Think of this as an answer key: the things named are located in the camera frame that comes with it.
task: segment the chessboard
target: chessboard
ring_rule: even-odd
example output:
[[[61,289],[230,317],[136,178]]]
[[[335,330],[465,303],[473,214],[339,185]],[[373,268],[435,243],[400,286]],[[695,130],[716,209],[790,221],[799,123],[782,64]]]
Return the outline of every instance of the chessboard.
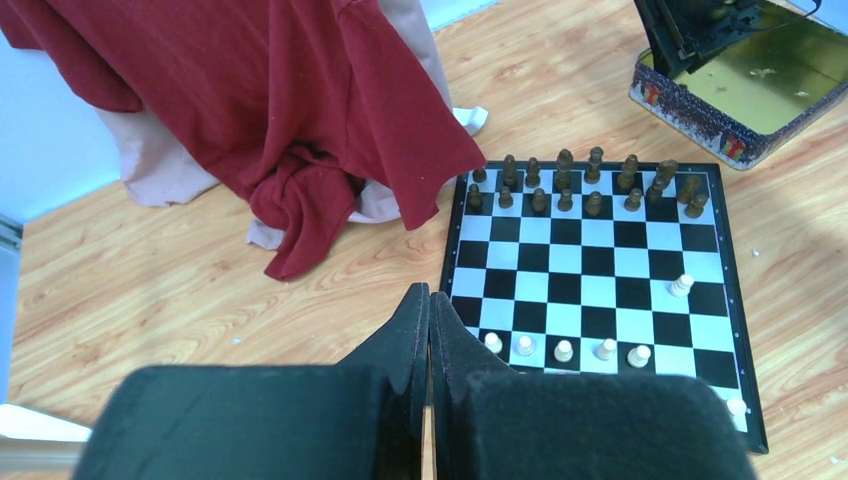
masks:
[[[592,149],[457,178],[440,289],[521,373],[685,375],[767,453],[716,164]]]

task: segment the red shirt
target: red shirt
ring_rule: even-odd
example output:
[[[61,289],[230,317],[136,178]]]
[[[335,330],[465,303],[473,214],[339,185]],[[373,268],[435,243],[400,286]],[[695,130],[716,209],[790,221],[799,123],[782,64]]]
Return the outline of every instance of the red shirt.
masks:
[[[13,47],[47,52],[104,110],[150,108],[266,225],[266,273],[327,255],[366,178],[407,229],[485,158],[377,0],[0,0]]]

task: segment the pink cloth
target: pink cloth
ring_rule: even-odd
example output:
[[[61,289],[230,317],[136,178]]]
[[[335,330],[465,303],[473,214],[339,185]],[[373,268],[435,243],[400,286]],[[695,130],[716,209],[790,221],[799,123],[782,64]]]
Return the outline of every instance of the pink cloth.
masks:
[[[451,107],[447,79],[420,1],[379,0],[379,4]],[[138,205],[186,204],[219,183],[149,110],[140,113],[96,111],[115,137],[120,154],[121,182]],[[348,221],[376,224],[399,218],[394,193],[379,182],[368,180]],[[284,236],[284,231],[254,218],[248,228],[247,242],[276,250]]]

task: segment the open tin box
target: open tin box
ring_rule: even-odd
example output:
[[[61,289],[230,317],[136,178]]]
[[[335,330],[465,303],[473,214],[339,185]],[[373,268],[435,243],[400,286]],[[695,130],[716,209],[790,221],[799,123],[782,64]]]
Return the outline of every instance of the open tin box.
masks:
[[[756,166],[848,92],[848,37],[767,0],[757,7],[758,27],[795,21],[674,77],[659,73],[646,50],[630,89],[633,100],[737,170]]]

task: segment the white pawn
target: white pawn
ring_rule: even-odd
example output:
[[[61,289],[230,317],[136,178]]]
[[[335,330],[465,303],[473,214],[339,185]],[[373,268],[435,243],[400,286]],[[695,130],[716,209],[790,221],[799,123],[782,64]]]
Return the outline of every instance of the white pawn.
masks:
[[[651,358],[651,349],[645,345],[639,345],[627,353],[627,363],[633,368],[642,368],[648,364]]]
[[[533,339],[528,337],[527,335],[522,335],[518,337],[518,343],[515,346],[515,349],[518,351],[520,355],[530,355],[533,353],[533,350],[536,349],[535,345],[533,345]]]
[[[495,332],[489,332],[486,334],[486,337],[483,339],[483,343],[486,345],[492,353],[495,355],[501,353],[503,349],[503,342],[501,342],[500,337]]]
[[[741,417],[748,413],[748,405],[745,403],[745,400],[734,397],[727,400],[727,410],[734,417]]]
[[[571,348],[571,342],[560,340],[556,348],[554,348],[554,358],[558,362],[566,363],[571,361],[572,356],[574,356],[574,349]]]
[[[608,338],[598,345],[598,349],[595,350],[595,355],[597,355],[601,360],[609,360],[613,355],[615,355],[615,349],[617,346],[618,344],[615,340]]]
[[[694,284],[695,279],[692,278],[692,275],[684,273],[680,276],[680,278],[671,282],[671,286],[668,288],[668,291],[675,297],[685,297],[686,295],[689,295],[689,291],[692,290],[692,285]]]

